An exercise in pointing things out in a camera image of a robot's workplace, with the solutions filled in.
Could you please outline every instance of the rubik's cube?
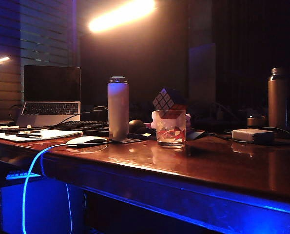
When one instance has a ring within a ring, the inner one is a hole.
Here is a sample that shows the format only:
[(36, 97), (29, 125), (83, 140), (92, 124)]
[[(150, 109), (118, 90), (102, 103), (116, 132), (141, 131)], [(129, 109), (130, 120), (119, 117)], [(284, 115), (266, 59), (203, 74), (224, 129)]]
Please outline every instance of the rubik's cube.
[(176, 115), (167, 113), (167, 110), (185, 110), (187, 108), (185, 98), (179, 91), (170, 88), (163, 88), (153, 100), (156, 110), (163, 110), (165, 113), (161, 118), (175, 119)]

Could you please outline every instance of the white water bottle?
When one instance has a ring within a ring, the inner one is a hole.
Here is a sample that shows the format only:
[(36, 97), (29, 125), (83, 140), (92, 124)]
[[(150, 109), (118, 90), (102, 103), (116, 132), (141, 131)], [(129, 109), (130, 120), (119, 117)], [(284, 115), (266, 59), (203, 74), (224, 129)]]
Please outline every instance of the white water bottle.
[(125, 77), (111, 77), (108, 83), (109, 139), (122, 141), (129, 133), (129, 84)]

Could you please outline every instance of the white computer mouse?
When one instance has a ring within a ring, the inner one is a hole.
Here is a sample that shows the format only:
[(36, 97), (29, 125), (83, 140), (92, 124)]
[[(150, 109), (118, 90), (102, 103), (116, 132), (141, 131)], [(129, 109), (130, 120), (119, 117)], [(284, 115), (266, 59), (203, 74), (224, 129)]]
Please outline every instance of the white computer mouse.
[(80, 136), (67, 141), (66, 144), (70, 147), (87, 146), (88, 144), (99, 144), (107, 141), (107, 138), (100, 136)]

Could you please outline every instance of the laptop screen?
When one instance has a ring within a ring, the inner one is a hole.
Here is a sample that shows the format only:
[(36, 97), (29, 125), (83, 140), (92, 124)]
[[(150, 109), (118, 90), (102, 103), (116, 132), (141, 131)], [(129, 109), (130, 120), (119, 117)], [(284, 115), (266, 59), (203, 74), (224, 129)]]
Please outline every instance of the laptop screen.
[(24, 66), (25, 101), (80, 101), (80, 68)]

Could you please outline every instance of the laptop keyboard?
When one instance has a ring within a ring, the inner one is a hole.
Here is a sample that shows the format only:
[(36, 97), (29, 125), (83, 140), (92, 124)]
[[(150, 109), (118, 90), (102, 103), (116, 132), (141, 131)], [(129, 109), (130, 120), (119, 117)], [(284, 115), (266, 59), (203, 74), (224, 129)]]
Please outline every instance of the laptop keyboard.
[(78, 103), (69, 102), (27, 102), (23, 115), (57, 116), (78, 114)]

